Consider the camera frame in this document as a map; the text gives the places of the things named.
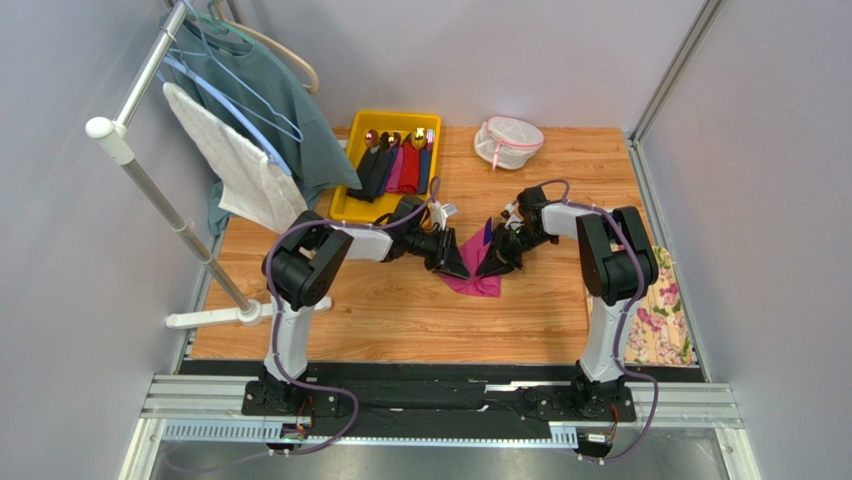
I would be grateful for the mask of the pink paper napkin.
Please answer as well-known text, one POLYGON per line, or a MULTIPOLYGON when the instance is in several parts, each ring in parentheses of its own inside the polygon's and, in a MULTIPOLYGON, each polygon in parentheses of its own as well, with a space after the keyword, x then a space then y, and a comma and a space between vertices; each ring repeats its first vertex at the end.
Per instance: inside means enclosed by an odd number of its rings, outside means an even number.
POLYGON ((481 228, 461 247, 460 252, 471 274, 468 280, 451 278, 440 275, 444 284, 455 293, 473 297, 499 297, 501 295, 501 277, 478 278, 476 270, 485 257, 489 246, 483 245, 481 228))

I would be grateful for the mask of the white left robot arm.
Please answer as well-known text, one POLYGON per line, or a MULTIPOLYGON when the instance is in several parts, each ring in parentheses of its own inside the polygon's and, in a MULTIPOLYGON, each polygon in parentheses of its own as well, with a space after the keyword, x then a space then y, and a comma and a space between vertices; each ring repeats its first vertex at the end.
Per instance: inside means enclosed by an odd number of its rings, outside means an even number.
POLYGON ((264 258, 262 267, 275 313, 260 385, 281 403, 307 389, 312 316, 346 260, 391 262, 406 254, 424 260, 426 271, 467 280, 470 273, 439 204, 405 195, 377 224, 334 222, 300 214, 264 258))

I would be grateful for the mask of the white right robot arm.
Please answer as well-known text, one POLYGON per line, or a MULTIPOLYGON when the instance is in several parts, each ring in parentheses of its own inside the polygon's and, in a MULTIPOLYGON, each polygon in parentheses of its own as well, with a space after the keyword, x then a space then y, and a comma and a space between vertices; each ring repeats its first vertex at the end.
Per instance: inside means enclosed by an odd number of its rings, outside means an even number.
POLYGON ((503 217, 476 276, 507 275, 523 267, 527 252, 562 238, 574 240, 583 283, 592 297, 588 338, 578 363, 580 379, 591 385, 623 379, 629 322, 659 275, 639 210, 550 200, 537 185, 519 193, 503 217))

